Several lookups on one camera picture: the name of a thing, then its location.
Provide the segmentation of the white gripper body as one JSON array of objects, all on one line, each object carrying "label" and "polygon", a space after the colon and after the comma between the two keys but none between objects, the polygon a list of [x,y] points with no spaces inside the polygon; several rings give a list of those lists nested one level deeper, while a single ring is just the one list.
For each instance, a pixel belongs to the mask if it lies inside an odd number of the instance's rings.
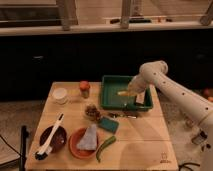
[{"label": "white gripper body", "polygon": [[134,96],[143,93],[148,87],[148,83],[140,75],[136,75],[129,82],[127,91]]}]

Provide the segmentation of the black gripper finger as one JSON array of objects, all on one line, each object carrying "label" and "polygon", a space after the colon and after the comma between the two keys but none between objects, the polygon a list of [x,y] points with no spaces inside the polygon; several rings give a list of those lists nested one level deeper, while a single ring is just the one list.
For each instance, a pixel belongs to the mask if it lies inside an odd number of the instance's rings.
[{"label": "black gripper finger", "polygon": [[142,92],[138,94],[135,98],[135,105],[136,106],[144,106],[145,105],[145,93]]}]

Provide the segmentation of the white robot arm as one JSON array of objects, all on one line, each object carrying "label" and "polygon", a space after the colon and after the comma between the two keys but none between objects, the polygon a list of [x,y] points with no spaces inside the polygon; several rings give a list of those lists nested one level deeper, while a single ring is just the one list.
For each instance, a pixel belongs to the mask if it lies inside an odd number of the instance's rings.
[{"label": "white robot arm", "polygon": [[140,66],[139,73],[130,81],[127,90],[140,94],[152,84],[185,111],[207,134],[207,147],[200,171],[213,171],[213,103],[167,77],[167,72],[168,65],[165,61],[144,63]]}]

